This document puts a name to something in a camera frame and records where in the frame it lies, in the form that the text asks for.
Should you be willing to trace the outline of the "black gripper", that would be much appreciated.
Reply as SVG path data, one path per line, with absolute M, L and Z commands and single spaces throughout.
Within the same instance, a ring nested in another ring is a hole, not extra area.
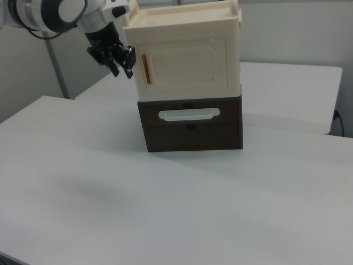
M 120 73 L 115 62 L 122 64 L 127 78 L 132 78 L 132 69 L 136 63 L 135 48 L 127 46 L 124 49 L 124 44 L 113 22 L 98 31 L 85 33 L 85 36 L 90 43 L 87 51 L 98 64 L 107 65 L 109 59 L 109 68 L 114 77 Z

